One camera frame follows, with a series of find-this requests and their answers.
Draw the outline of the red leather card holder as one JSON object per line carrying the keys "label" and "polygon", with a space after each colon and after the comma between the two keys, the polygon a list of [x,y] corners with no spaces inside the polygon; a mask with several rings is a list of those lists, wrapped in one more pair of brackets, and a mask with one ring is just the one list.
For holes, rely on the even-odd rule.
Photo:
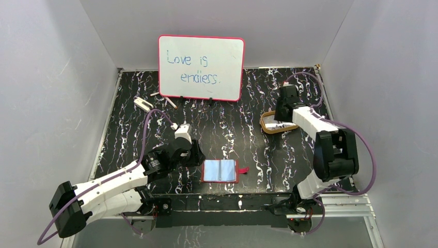
{"label": "red leather card holder", "polygon": [[238,183],[239,176],[249,172],[249,167],[240,167],[237,160],[205,160],[201,167],[203,183]]}

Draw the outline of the tan oval card tray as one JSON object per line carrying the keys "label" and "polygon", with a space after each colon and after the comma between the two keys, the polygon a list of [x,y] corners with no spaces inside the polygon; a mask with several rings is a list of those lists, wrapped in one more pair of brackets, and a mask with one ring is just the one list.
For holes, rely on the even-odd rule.
{"label": "tan oval card tray", "polygon": [[260,117],[260,125],[264,133],[275,134],[297,129],[299,126],[292,122],[277,121],[275,111],[265,112]]}

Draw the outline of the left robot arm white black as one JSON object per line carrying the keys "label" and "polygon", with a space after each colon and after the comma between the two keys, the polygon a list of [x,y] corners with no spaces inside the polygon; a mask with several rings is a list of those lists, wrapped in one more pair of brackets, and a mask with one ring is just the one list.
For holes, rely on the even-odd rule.
{"label": "left robot arm white black", "polygon": [[154,201],[146,185],[167,177],[179,167],[197,167],[206,159],[198,140],[177,138],[129,165],[85,183],[61,183],[49,204],[51,224],[60,238],[73,236],[93,221],[125,212],[150,214]]}

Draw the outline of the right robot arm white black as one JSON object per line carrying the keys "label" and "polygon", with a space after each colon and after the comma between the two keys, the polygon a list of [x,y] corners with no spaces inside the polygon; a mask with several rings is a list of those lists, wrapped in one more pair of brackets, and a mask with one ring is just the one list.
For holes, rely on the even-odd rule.
{"label": "right robot arm white black", "polygon": [[289,200],[281,202],[298,214],[315,203],[314,197],[334,186],[345,177],[358,173],[355,134],[339,128],[305,105],[295,86],[279,89],[274,119],[291,122],[301,128],[314,142],[312,170],[292,190]]}

